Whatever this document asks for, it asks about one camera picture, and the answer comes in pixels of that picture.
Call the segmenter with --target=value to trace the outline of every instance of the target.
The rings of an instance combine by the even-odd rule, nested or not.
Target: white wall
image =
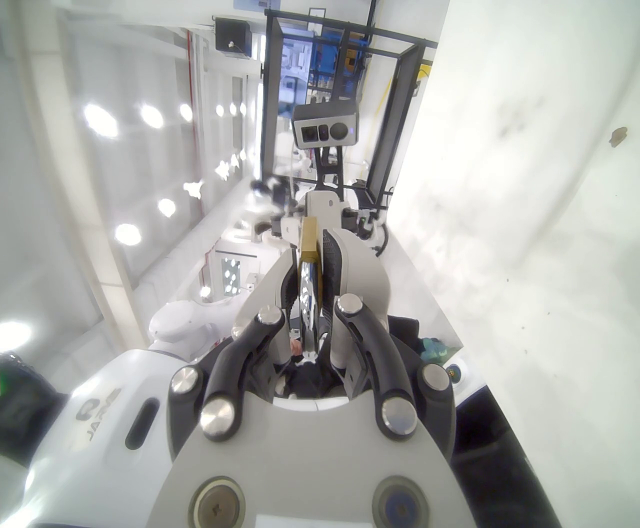
[[[638,27],[452,0],[389,212],[567,528],[640,515]]]
[[[242,253],[243,255],[251,256],[227,255],[226,253],[216,252]],[[219,240],[214,250],[209,254],[209,267],[212,274],[212,284],[214,285],[213,300],[219,301],[225,298],[221,267],[223,259],[235,259],[240,262],[240,284],[242,288],[245,288],[250,273],[258,273],[264,276],[279,257],[280,250],[266,244],[237,244]]]
[[[126,22],[157,24],[160,26],[193,27],[195,24],[210,24],[212,15],[261,22],[261,12],[234,9],[233,0],[210,2],[207,0],[115,0],[105,3],[77,2],[74,0],[52,0],[65,9],[93,13],[109,13]],[[280,10],[308,14],[311,7],[325,7],[328,18],[349,20],[365,24],[369,14],[369,0],[281,0]]]

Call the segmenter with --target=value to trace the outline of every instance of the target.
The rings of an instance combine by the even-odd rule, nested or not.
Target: screw head
[[[207,436],[224,435],[234,423],[236,409],[224,397],[216,397],[200,411],[200,427]]]
[[[239,528],[244,511],[240,487],[231,479],[215,477],[195,493],[189,516],[194,528]]]
[[[248,326],[248,323],[242,323],[242,322],[238,322],[236,321],[233,325],[233,328],[231,329],[231,337],[236,340],[238,339],[242,333],[244,332],[244,329]]]
[[[282,317],[282,310],[274,305],[266,305],[258,312],[258,321],[262,324],[278,324]]]
[[[409,400],[392,396],[382,403],[382,421],[392,433],[408,436],[418,425],[418,415]]]
[[[171,392],[173,394],[187,394],[198,383],[200,375],[191,366],[182,367],[171,379]]]
[[[338,309],[343,314],[352,316],[362,310],[362,300],[355,293],[345,293],[338,299]]]
[[[425,365],[422,368],[422,379],[424,379],[427,387],[433,390],[446,390],[449,387],[449,375],[440,365],[433,363]]]

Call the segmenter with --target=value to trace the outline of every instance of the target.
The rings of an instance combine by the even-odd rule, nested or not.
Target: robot
[[[272,225],[291,247],[226,339],[215,310],[165,307],[150,349],[53,395],[2,526],[475,526],[448,463],[450,377],[389,332],[387,274],[342,196],[319,184]],[[295,304],[330,373],[313,399],[279,397]]]

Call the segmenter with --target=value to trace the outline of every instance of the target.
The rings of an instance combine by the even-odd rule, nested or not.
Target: ceiling light
[[[220,176],[225,182],[229,178],[229,164],[226,161],[220,161],[216,169],[216,174]]]
[[[204,181],[202,180],[199,182],[186,182],[182,184],[182,188],[189,193],[189,196],[200,199],[202,197],[200,194],[200,188],[203,183]]]
[[[267,36],[260,36],[260,62],[264,62],[264,56],[267,53]]]
[[[28,324],[18,321],[0,323],[0,352],[9,352],[24,345],[31,338]]]
[[[189,123],[191,123],[191,120],[193,119],[193,112],[191,111],[191,106],[189,106],[188,104],[181,104],[180,115],[185,121],[188,121]]]
[[[167,218],[171,218],[171,215],[175,213],[175,203],[173,200],[169,200],[169,198],[163,198],[158,202],[158,209],[160,209],[160,212]]]
[[[118,122],[104,108],[96,104],[84,107],[86,123],[98,134],[105,138],[115,138],[118,135]]]
[[[116,240],[126,246],[135,246],[142,240],[140,230],[130,223],[121,223],[116,228]]]
[[[160,129],[164,125],[162,114],[155,106],[143,105],[140,109],[140,116],[151,128]]]

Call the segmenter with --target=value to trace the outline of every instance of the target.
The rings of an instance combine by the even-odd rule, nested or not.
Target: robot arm
[[[307,205],[314,192],[327,191],[309,193]],[[189,409],[191,422],[186,435],[170,427],[177,456],[148,527],[474,526],[447,463],[448,375],[389,334],[388,278],[370,249],[315,218],[306,229],[300,219],[297,245],[315,224],[317,283],[304,258],[297,266],[295,251],[285,252],[244,303],[233,339],[176,374],[196,369],[193,388],[170,391],[168,402],[170,417]],[[310,287],[316,295],[305,297]],[[345,405],[300,412],[272,403],[296,298],[330,321]],[[317,347],[314,329],[308,318],[307,344]]]

